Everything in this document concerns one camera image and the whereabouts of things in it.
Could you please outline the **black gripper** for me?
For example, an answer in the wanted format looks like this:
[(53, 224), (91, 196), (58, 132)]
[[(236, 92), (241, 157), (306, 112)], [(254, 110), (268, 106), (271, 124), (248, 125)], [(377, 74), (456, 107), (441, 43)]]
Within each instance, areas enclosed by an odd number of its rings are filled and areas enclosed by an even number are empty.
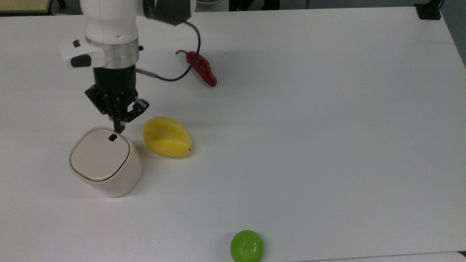
[(115, 132), (123, 132), (126, 124), (141, 116), (149, 103), (135, 91), (135, 66), (122, 69), (93, 68), (95, 85), (85, 91), (86, 96), (102, 114), (107, 114)]

